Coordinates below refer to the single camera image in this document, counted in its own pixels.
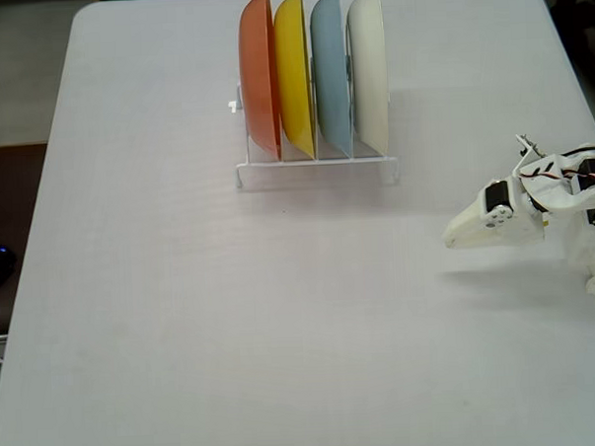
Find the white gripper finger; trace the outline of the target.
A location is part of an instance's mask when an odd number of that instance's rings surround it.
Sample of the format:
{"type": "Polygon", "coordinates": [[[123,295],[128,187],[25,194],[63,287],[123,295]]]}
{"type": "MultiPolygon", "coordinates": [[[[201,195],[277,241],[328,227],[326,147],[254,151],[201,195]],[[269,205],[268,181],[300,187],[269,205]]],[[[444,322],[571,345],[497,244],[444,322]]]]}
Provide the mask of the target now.
{"type": "Polygon", "coordinates": [[[468,238],[484,237],[488,229],[485,226],[485,196],[479,191],[476,199],[447,224],[442,237],[468,238]]]}
{"type": "Polygon", "coordinates": [[[516,243],[513,232],[518,223],[515,214],[489,219],[478,214],[462,213],[455,216],[444,230],[444,243],[448,249],[467,250],[512,246],[516,243]]]}

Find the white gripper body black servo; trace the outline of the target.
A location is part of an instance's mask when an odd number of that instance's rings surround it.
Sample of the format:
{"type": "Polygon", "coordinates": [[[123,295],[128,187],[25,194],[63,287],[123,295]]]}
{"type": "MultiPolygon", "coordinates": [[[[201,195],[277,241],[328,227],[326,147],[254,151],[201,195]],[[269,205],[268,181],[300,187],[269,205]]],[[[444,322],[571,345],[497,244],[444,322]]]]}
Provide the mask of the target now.
{"type": "Polygon", "coordinates": [[[544,237],[544,217],[522,183],[512,176],[483,190],[484,230],[496,245],[536,243],[544,237]]]}

